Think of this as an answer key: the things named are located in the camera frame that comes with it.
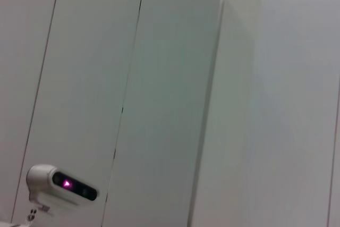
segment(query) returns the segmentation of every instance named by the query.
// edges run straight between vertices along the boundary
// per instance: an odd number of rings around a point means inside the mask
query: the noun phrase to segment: white cabinet
[[[0,0],[0,221],[10,221],[55,0]]]
[[[15,223],[28,202],[26,173],[52,164],[93,183],[101,196],[57,226],[96,227],[103,218],[140,0],[57,0],[25,154]],[[51,226],[44,214],[38,226]]]
[[[103,227],[186,226],[219,0],[142,0]]]

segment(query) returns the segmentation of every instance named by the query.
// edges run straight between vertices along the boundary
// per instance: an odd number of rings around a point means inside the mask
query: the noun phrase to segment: security sensor
[[[0,227],[29,227],[39,211],[53,216],[50,213],[51,207],[70,210],[91,203],[99,196],[99,191],[93,186],[64,170],[46,164],[33,166],[27,173],[26,183],[29,200],[37,208],[30,210],[26,224],[0,222]]]
[[[50,206],[39,201],[40,193],[76,206],[94,201],[98,197],[97,189],[51,165],[33,166],[27,173],[26,183],[30,192],[29,200],[45,212]]]

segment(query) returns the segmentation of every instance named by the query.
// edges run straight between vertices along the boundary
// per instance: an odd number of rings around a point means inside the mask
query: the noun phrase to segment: white surface
[[[26,173],[51,164],[98,187],[91,206],[37,224],[100,227],[140,0],[57,0],[13,222],[28,202]]]
[[[340,120],[337,119],[337,130],[334,151],[333,182],[331,188],[331,201],[329,211],[329,225],[327,227],[338,227],[340,225]]]
[[[240,226],[326,226],[340,0],[263,0],[258,28]]]
[[[193,227],[241,226],[241,151],[260,0],[224,1]]]
[[[0,220],[10,221],[54,0],[0,0]]]
[[[142,0],[103,227],[187,225],[219,0]]]

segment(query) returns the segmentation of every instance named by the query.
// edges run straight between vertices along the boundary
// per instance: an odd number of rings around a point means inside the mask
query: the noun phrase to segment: black object
[[[88,185],[79,182],[78,180],[73,179],[61,172],[54,173],[52,181],[56,186],[73,192],[74,194],[77,194],[90,201],[94,201],[98,196],[96,189],[89,187]]]

